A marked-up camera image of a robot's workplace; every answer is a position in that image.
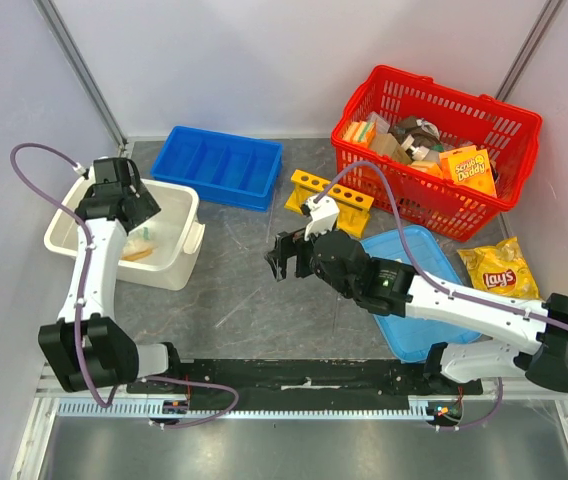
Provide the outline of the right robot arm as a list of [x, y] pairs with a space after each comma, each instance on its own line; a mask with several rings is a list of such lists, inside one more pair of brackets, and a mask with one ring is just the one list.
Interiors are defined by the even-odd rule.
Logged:
[[481, 292], [414, 266], [368, 255], [341, 230], [277, 235], [265, 255], [273, 276], [314, 275], [374, 315], [444, 322], [485, 335], [477, 344], [431, 346], [422, 381], [431, 392], [486, 377], [524, 377], [547, 390], [568, 393], [568, 296], [522, 300]]

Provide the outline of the clear bag of swabs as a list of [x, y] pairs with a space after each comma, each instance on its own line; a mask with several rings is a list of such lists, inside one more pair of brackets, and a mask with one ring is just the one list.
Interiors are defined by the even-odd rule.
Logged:
[[121, 257], [145, 249], [152, 249], [154, 251], [155, 248], [154, 232], [149, 227], [142, 226], [129, 233]]

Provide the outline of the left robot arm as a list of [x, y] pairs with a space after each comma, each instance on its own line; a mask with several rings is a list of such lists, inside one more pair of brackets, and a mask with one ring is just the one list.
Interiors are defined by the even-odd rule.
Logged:
[[55, 323], [38, 334], [40, 348], [67, 392], [117, 387], [149, 376], [165, 393], [180, 388], [184, 369], [169, 342], [136, 344], [115, 322], [119, 261], [129, 233], [160, 211], [137, 166], [125, 158], [94, 162], [93, 182], [75, 208], [78, 246], [69, 292]]

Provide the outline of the yellow Lays chips bag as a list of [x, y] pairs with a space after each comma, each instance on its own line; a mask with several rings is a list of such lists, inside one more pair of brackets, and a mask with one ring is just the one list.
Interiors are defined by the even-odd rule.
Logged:
[[475, 289], [525, 300], [542, 299], [517, 237], [494, 246], [460, 249], [458, 255]]

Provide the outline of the tan rubber band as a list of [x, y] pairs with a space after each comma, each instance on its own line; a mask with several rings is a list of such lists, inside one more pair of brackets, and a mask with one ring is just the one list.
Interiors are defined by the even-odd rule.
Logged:
[[150, 256], [152, 253], [153, 253], [152, 249], [145, 249], [128, 255], [123, 255], [121, 259], [123, 261], [135, 262]]

